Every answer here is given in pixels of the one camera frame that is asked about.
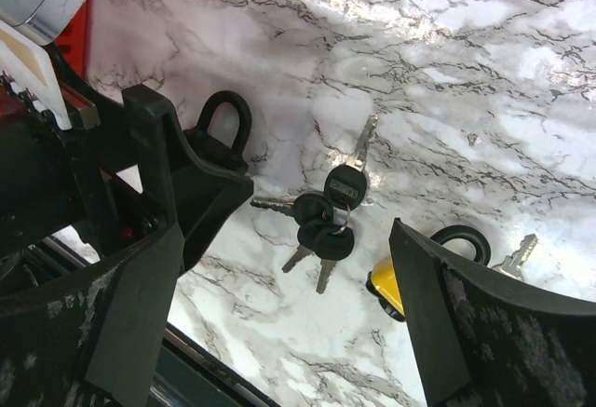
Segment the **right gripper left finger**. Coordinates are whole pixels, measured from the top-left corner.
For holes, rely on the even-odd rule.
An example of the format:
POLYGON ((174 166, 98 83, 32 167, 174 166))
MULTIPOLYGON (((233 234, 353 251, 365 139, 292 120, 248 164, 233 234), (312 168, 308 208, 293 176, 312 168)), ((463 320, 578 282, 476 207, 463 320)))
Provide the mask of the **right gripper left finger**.
POLYGON ((2 297, 2 405, 145 405, 182 260, 173 225, 2 297))

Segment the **small yellow padlock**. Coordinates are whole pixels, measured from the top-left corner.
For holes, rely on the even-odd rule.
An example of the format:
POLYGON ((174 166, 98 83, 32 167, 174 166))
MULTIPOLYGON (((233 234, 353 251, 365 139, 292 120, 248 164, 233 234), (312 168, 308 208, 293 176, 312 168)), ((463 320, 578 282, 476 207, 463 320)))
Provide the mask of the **small yellow padlock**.
POLYGON ((414 300, 429 290, 437 295, 440 290, 432 259, 444 250, 447 242, 461 239, 473 246, 473 262, 488 265, 492 250, 487 237, 478 229, 453 224, 440 229, 430 237, 396 220, 389 236, 390 256, 377 263, 366 279, 366 289, 375 296, 384 312, 392 319, 404 322, 418 306, 414 300))

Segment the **black padlock with keys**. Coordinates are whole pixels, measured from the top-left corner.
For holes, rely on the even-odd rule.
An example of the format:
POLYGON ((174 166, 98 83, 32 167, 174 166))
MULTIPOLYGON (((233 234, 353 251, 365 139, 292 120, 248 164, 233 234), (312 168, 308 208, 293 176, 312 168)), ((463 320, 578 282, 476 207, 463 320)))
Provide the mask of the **black padlock with keys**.
POLYGON ((234 91, 221 90, 207 99, 196 125, 184 135, 200 158, 245 175, 249 166, 243 153, 251 127, 247 102, 234 91))

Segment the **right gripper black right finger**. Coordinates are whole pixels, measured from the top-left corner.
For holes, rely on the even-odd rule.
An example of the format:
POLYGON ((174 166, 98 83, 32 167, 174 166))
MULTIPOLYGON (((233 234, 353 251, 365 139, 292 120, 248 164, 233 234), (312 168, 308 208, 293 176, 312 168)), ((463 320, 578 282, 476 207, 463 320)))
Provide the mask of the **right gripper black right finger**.
POLYGON ((447 249, 440 293, 406 316, 430 406, 592 406, 595 304, 549 292, 447 249))

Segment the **black-headed key bunch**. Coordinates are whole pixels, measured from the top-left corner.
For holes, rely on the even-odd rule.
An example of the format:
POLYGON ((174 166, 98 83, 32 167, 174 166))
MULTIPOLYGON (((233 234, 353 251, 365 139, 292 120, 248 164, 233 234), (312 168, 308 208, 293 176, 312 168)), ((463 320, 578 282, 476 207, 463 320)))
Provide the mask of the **black-headed key bunch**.
POLYGON ((254 208, 272 210, 291 217, 299 225, 299 246, 282 271, 290 272, 306 256, 320 259, 317 293, 323 294, 337 263, 353 251, 355 235, 349 226, 352 210, 366 196, 369 181, 364 172, 368 146, 379 116, 369 115, 354 152, 345 163, 333 168, 321 192, 307 192, 293 201, 254 198, 254 208))

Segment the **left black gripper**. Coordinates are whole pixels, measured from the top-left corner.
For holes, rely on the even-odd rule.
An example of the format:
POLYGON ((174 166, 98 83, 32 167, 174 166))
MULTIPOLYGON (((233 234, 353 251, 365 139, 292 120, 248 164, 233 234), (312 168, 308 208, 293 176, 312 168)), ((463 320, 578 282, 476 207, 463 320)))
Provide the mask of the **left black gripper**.
POLYGON ((103 96, 45 48, 71 126, 34 109, 30 90, 1 73, 1 260, 63 227, 77 227, 101 256, 181 228, 183 272, 207 251, 227 219, 252 196, 243 151, 252 115, 237 93, 221 90, 196 125, 182 129, 173 103, 146 85, 103 96), (231 105, 238 128, 230 146, 208 133, 216 110, 231 105))

